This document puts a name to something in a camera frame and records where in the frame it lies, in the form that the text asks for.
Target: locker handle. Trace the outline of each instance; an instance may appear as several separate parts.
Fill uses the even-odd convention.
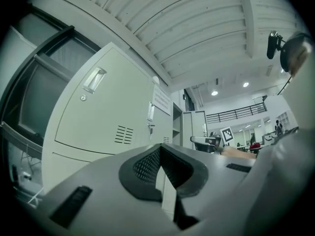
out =
[[[97,67],[95,70],[89,75],[87,80],[84,82],[82,88],[89,93],[95,93],[96,88],[102,81],[106,74],[106,71],[103,68]]]

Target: desk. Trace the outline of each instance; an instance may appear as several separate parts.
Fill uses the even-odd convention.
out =
[[[253,153],[257,153],[258,151],[260,151],[262,148],[269,146],[269,145],[260,145],[260,147],[256,147],[256,148],[248,148],[250,150],[250,152]]]
[[[238,146],[236,147],[237,149],[241,148],[243,152],[245,152],[245,148],[248,147],[248,145],[244,145],[244,146]]]

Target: wooden table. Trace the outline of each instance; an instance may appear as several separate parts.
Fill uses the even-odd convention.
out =
[[[245,148],[248,147],[249,145],[244,145],[244,146],[238,146],[236,147],[237,149],[241,148],[243,152],[245,152]]]

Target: black railing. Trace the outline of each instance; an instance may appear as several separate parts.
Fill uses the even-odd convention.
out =
[[[281,94],[281,92],[285,89],[285,87],[290,84],[291,79],[292,79],[292,77],[290,77],[290,78],[288,79],[288,81],[286,82],[286,84],[283,86],[283,88],[280,90],[280,92],[279,92],[277,95]]]
[[[244,108],[238,108],[231,111],[226,111],[222,113],[207,115],[207,123],[216,123],[216,122],[223,122],[226,120],[233,120],[233,119],[239,119],[246,116],[253,116],[256,114],[260,114],[263,112],[266,112],[267,108],[265,106],[265,103],[258,103],[255,105],[251,105]]]

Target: paper sign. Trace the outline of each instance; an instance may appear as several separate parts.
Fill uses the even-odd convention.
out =
[[[154,85],[152,103],[163,112],[171,115],[171,99],[157,85]]]
[[[234,136],[230,127],[223,128],[220,130],[220,132],[225,145],[234,140]]]

